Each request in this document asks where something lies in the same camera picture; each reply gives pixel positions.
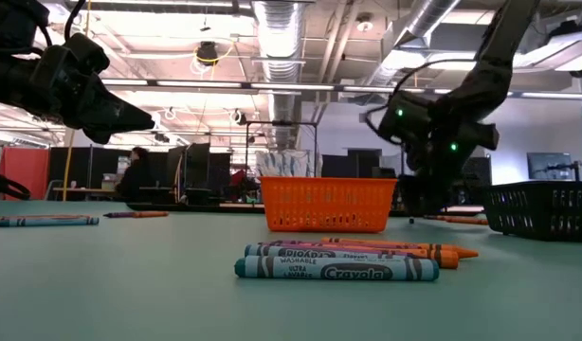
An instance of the teal crayon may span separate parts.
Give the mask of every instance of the teal crayon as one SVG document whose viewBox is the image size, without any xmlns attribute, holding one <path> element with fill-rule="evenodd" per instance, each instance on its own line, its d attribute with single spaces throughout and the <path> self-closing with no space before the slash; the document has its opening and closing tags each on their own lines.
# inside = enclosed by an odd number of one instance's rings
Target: teal crayon
<svg viewBox="0 0 582 341">
<path fill-rule="evenodd" d="M 97 217 L 0 218 L 0 227 L 96 225 L 99 223 L 100 218 Z"/>
<path fill-rule="evenodd" d="M 234 264 L 239 278 L 300 278 L 345 280 L 422 280 L 439 277 L 434 260 L 354 260 L 246 256 Z"/>
<path fill-rule="evenodd" d="M 354 251 L 330 247 L 313 247 L 301 245 L 259 245 L 249 244 L 245 247 L 245 256 L 273 256 L 298 258 L 343 258 L 355 260 L 391 259 L 404 260 L 406 255 L 387 255 L 380 251 Z"/>
</svg>

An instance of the orange basket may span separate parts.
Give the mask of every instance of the orange basket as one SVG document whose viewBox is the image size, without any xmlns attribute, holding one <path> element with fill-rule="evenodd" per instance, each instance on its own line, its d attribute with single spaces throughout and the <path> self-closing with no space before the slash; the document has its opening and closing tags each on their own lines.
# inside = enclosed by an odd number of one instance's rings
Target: orange basket
<svg viewBox="0 0 582 341">
<path fill-rule="evenodd" d="M 377 233 L 386 228 L 395 179 L 262 177 L 273 232 Z"/>
</svg>

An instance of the silver air duct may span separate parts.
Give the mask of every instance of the silver air duct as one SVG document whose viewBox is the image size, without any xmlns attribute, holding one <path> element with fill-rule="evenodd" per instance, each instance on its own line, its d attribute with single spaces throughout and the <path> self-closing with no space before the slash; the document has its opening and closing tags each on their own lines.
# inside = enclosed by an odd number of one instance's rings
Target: silver air duct
<svg viewBox="0 0 582 341">
<path fill-rule="evenodd" d="M 428 36 L 443 22 L 443 19 L 461 0 L 415 0 L 411 12 L 391 24 L 384 34 L 384 55 L 382 63 L 377 66 L 364 85 L 385 86 L 398 69 L 393 50 L 419 40 L 421 47 L 428 45 Z"/>
<path fill-rule="evenodd" d="M 265 79 L 277 83 L 300 81 L 300 65 L 293 60 L 300 57 L 301 30 L 304 4 L 291 2 L 259 1 L 253 3 L 255 16 L 260 23 L 258 39 L 263 57 L 276 58 L 275 62 L 264 62 Z M 268 95 L 271 120 L 296 121 L 293 95 Z M 279 149 L 292 148 L 290 130 L 275 129 L 275 141 Z"/>
</svg>

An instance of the black basket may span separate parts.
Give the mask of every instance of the black basket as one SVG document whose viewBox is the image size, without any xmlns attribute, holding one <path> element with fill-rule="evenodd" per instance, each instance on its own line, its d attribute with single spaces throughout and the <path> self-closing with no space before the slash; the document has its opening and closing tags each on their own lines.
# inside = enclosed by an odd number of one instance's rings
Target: black basket
<svg viewBox="0 0 582 341">
<path fill-rule="evenodd" d="M 543 241 L 582 242 L 582 182 L 534 181 L 484 189 L 492 230 Z"/>
</svg>

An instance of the desk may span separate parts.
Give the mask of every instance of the desk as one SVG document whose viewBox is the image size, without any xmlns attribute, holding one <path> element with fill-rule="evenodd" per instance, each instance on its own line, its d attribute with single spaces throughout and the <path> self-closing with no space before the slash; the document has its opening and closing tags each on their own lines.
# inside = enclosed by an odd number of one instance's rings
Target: desk
<svg viewBox="0 0 582 341">
<path fill-rule="evenodd" d="M 145 187 L 139 190 L 169 190 L 169 188 Z M 63 188 L 54 188 L 53 191 L 63 192 Z M 84 199 L 89 201 L 90 197 L 119 197 L 119 194 L 114 189 L 104 188 L 68 188 L 68 193 L 84 193 Z"/>
<path fill-rule="evenodd" d="M 0 202 L 0 214 L 125 210 Z M 269 233 L 258 214 L 0 229 L 0 341 L 582 340 L 582 244 L 486 226 L 390 219 L 384 234 L 360 236 L 481 252 L 433 283 L 234 276 L 247 243 L 322 236 Z"/>
</svg>

